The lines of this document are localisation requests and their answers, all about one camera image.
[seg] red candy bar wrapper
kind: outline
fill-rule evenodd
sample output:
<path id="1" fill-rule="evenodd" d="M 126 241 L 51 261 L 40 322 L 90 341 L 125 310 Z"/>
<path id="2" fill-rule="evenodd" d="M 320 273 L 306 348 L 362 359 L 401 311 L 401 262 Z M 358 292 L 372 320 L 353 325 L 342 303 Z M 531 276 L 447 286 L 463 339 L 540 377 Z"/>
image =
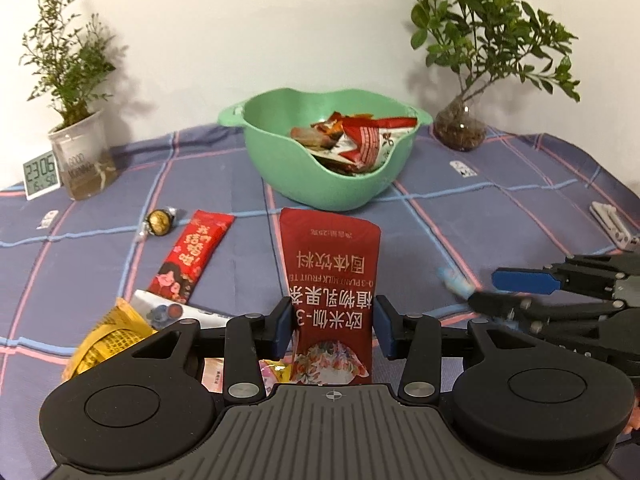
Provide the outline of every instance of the red candy bar wrapper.
<path id="1" fill-rule="evenodd" d="M 197 210 L 147 290 L 175 303 L 186 304 L 234 219 L 232 215 Z"/>
<path id="2" fill-rule="evenodd" d="M 359 171 L 382 166 L 396 141 L 418 124 L 418 119 L 412 117 L 343 117 L 341 120 L 344 134 L 355 143 L 356 149 L 340 155 L 353 162 Z"/>
<path id="3" fill-rule="evenodd" d="M 380 228 L 284 208 L 280 231 L 297 324 L 291 382 L 369 384 Z"/>

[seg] black circular pad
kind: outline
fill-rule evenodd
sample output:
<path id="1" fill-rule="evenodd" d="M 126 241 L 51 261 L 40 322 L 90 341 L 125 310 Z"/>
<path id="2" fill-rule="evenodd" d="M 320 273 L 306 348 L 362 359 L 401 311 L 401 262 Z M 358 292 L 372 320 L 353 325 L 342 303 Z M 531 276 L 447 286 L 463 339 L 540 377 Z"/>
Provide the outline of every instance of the black circular pad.
<path id="1" fill-rule="evenodd" d="M 64 462 L 103 472 L 159 466 L 197 446 L 213 426 L 211 394 L 162 359 L 118 356 L 61 384 L 40 409 L 40 430 Z"/>
<path id="2" fill-rule="evenodd" d="M 95 392 L 84 406 L 89 418 L 107 428 L 128 428 L 149 420 L 160 407 L 160 397 L 144 386 L 121 384 Z"/>
<path id="3" fill-rule="evenodd" d="M 454 423 L 471 446 L 505 465 L 583 466 L 567 457 L 593 459 L 615 441 L 634 388 L 610 365 L 540 343 L 492 349 L 460 375 L 452 391 Z"/>
<path id="4" fill-rule="evenodd" d="M 580 375 L 566 370 L 534 368 L 511 377 L 509 388 L 525 400 L 555 404 L 577 399 L 587 389 L 587 383 Z"/>

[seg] glass vase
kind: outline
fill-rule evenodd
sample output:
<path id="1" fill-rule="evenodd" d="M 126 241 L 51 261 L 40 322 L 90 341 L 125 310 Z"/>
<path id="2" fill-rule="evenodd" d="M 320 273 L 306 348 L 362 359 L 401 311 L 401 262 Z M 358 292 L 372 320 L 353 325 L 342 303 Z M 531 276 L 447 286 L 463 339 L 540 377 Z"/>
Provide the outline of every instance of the glass vase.
<path id="1" fill-rule="evenodd" d="M 452 150 L 470 152 L 486 137 L 486 125 L 472 117 L 471 105 L 456 97 L 436 115 L 433 133 Z"/>
<path id="2" fill-rule="evenodd" d="M 49 140 L 58 160 L 60 180 L 72 200 L 97 195 L 116 179 L 101 112 L 50 132 Z"/>

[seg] white clip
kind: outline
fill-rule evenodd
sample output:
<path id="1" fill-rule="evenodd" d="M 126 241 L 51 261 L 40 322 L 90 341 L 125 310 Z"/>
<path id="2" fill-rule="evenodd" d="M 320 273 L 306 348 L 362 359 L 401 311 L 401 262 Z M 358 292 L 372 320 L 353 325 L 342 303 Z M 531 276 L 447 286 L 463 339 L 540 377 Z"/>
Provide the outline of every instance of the white clip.
<path id="1" fill-rule="evenodd" d="M 640 246 L 640 240 L 631 235 L 615 207 L 592 202 L 589 211 L 621 251 L 635 251 Z"/>

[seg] green plastic bowl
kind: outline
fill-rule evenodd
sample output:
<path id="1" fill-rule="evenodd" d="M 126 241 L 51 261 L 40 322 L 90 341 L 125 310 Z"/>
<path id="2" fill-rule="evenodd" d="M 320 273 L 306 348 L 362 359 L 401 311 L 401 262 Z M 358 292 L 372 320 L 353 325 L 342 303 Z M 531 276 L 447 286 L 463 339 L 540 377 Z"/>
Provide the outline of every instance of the green plastic bowl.
<path id="1" fill-rule="evenodd" d="M 431 116 L 418 108 L 364 90 L 308 93 L 280 88 L 257 95 L 220 112 L 218 123 L 243 126 L 252 163 L 273 189 L 296 202 L 324 211 L 349 211 L 384 191 L 404 167 L 417 127 L 396 142 L 385 163 L 373 173 L 345 176 L 324 168 L 289 137 L 294 126 L 309 126 L 333 112 L 374 117 L 416 117 L 418 126 Z"/>

